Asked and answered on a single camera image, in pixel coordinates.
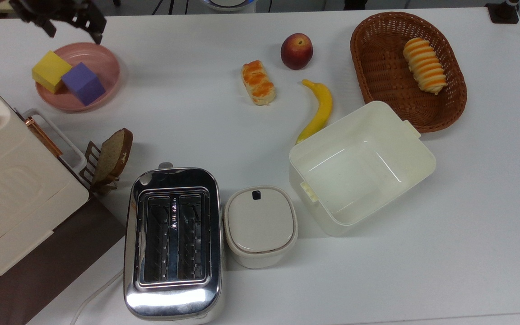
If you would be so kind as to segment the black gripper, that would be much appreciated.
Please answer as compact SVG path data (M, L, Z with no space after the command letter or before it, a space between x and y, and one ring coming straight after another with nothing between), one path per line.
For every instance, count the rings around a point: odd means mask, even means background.
M89 0L11 0L9 4L22 21L34 22L51 38L56 27L50 20L68 22L75 18L74 26L101 44L107 19L96 5L89 5Z

